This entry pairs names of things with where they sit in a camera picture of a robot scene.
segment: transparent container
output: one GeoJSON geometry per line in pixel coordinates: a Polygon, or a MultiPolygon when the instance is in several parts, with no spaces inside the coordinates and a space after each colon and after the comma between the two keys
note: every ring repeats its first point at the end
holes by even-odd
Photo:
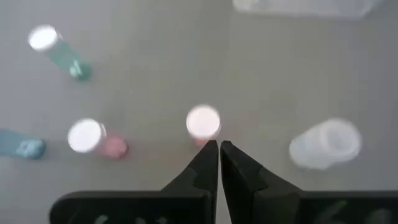
{"type": "Polygon", "coordinates": [[[54,27],[50,25],[36,27],[30,32],[28,42],[35,51],[46,55],[54,64],[77,80],[86,80],[90,76],[90,68],[81,61],[78,54],[62,39],[54,27]]]}
{"type": "Polygon", "coordinates": [[[361,144],[361,135],[352,123],[333,118],[294,138],[289,152],[299,167],[324,170],[354,159],[361,144]]]}
{"type": "Polygon", "coordinates": [[[236,10],[282,16],[360,19],[384,0],[233,0],[236,10]]]}
{"type": "Polygon", "coordinates": [[[98,152],[112,159],[122,158],[128,150],[123,138],[107,133],[103,124],[91,118],[78,120],[70,128],[68,143],[75,152],[98,152]]]}
{"type": "Polygon", "coordinates": [[[43,139],[9,129],[0,129],[0,156],[39,159],[44,152],[43,139]]]}
{"type": "Polygon", "coordinates": [[[220,115],[209,105],[194,106],[187,115],[187,130],[199,148],[217,138],[221,130],[220,115]]]}

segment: gray surface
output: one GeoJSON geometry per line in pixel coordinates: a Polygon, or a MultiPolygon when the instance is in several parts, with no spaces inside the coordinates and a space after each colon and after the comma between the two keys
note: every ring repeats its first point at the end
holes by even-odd
{"type": "MultiPolygon", "coordinates": [[[[42,161],[0,158],[0,222],[46,223],[75,190],[156,190],[197,150],[185,130],[195,104],[217,107],[229,139],[304,189],[396,189],[398,2],[361,22],[233,12],[230,0],[14,0],[0,7],[0,123],[48,141],[42,161]],[[94,69],[74,82],[27,45],[37,24],[60,30],[94,69]],[[327,172],[288,158],[292,136],[329,118],[357,124],[360,156],[327,172]],[[72,123],[125,136],[120,162],[75,154],[72,123]]],[[[218,223],[229,223],[219,194],[218,223]]]]}

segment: blurry object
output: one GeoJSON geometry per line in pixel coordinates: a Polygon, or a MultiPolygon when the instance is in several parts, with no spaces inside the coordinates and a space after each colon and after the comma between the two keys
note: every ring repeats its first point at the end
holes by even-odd
{"type": "Polygon", "coordinates": [[[68,143],[76,152],[96,151],[112,159],[123,157],[128,150],[123,138],[108,134],[103,124],[91,118],[81,119],[70,128],[68,143]]]}
{"type": "Polygon", "coordinates": [[[383,0],[233,0],[241,12],[360,19],[383,0]]]}
{"type": "Polygon", "coordinates": [[[44,151],[43,140],[8,129],[0,129],[0,156],[38,159],[43,156],[44,151]]]}
{"type": "Polygon", "coordinates": [[[215,224],[217,190],[218,145],[209,141],[162,190],[70,193],[53,204],[49,223],[215,224]]]}
{"type": "Polygon", "coordinates": [[[349,121],[333,118],[320,123],[290,143],[291,159],[300,167],[327,169],[354,159],[361,149],[361,135],[349,121]]]}
{"type": "Polygon", "coordinates": [[[89,67],[81,61],[54,27],[50,25],[36,27],[30,32],[28,42],[35,51],[45,54],[59,68],[77,80],[86,80],[90,76],[89,67]]]}
{"type": "Polygon", "coordinates": [[[220,155],[232,224],[397,223],[397,191],[306,191],[229,141],[221,143],[220,155]]]}
{"type": "Polygon", "coordinates": [[[209,140],[216,139],[220,133],[221,123],[217,110],[209,105],[193,107],[187,116],[187,129],[195,145],[202,148],[209,140]]]}

